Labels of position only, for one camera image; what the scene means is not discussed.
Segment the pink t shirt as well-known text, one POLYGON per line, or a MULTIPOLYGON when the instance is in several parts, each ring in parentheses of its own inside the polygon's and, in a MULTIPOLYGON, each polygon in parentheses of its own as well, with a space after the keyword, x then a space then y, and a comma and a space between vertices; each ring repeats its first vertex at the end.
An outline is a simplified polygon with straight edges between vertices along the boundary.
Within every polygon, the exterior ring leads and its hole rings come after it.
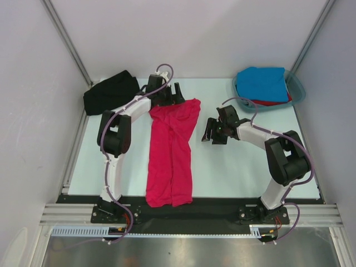
POLYGON ((200 114, 201 102, 154 107, 149 151, 146 201, 150 207, 177 207, 192 202, 189 141, 200 114))

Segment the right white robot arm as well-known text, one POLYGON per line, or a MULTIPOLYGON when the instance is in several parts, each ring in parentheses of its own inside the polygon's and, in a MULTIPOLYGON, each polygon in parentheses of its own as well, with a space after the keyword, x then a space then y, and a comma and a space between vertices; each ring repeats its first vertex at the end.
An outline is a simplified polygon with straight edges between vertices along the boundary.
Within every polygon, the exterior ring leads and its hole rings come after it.
POLYGON ((278 133, 240 118, 232 105, 218 108, 218 118, 208 118, 202 142, 226 145, 228 139, 248 142, 266 153, 271 180, 258 199, 252 219, 270 223, 285 204, 297 181, 312 171, 310 155, 302 145, 297 132, 278 133))

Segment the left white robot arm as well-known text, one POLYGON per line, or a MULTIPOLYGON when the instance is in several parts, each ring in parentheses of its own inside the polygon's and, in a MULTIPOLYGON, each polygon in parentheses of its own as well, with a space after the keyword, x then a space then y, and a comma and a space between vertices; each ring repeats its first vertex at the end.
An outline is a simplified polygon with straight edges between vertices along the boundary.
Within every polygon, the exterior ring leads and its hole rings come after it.
POLYGON ((154 107, 182 104, 185 99, 179 83, 170 84, 168 72, 149 76, 148 84, 129 103, 117 111, 104 111, 101 117, 97 144, 104 156, 104 186, 98 201, 98 209, 110 222, 122 218, 125 209, 117 203, 122 196, 121 169, 131 145, 131 128, 140 116, 154 107))

